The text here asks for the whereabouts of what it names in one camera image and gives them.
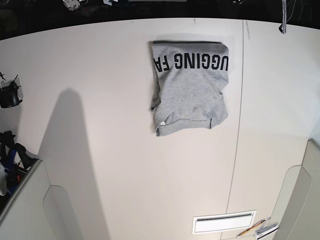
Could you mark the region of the yellow pencil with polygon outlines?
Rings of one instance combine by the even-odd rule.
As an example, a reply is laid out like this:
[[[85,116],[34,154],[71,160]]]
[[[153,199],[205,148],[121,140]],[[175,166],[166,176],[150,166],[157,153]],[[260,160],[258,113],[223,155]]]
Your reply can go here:
[[[238,234],[236,237],[237,238],[241,238],[242,236],[246,235],[247,233],[249,233],[250,231],[256,229],[259,226],[262,226],[265,223],[266,220],[261,220],[258,223],[256,223],[255,225],[253,225],[252,227],[246,229],[245,231],[241,232],[240,234]]]

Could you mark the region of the black cup-shaped holder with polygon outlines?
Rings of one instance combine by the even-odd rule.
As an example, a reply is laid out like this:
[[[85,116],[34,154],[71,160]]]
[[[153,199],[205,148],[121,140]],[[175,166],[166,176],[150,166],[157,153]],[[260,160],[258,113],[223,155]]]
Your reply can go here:
[[[9,85],[0,87],[0,107],[2,109],[13,108],[23,102],[23,100],[18,96],[18,90],[21,86],[17,85],[17,78],[18,74],[14,80],[9,82]]]

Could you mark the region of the white rectangular slot plate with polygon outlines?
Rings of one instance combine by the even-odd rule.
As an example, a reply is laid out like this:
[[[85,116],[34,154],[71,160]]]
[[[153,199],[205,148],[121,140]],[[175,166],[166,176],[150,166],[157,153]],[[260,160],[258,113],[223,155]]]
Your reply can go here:
[[[256,210],[208,216],[195,216],[192,234],[222,233],[248,229],[253,226]]]

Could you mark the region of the grey T-shirt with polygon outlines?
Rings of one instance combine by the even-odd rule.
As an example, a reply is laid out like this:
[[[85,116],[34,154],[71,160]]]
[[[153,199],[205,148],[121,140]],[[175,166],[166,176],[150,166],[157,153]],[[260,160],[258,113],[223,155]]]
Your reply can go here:
[[[154,93],[150,110],[156,136],[212,129],[227,117],[229,49],[220,42],[154,41]]]

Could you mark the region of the black and blue tool pile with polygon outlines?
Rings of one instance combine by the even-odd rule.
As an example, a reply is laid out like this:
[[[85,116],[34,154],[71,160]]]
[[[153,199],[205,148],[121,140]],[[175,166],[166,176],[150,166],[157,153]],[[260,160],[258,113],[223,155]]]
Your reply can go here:
[[[29,169],[38,161],[26,148],[15,142],[9,130],[0,134],[0,195],[12,195]]]

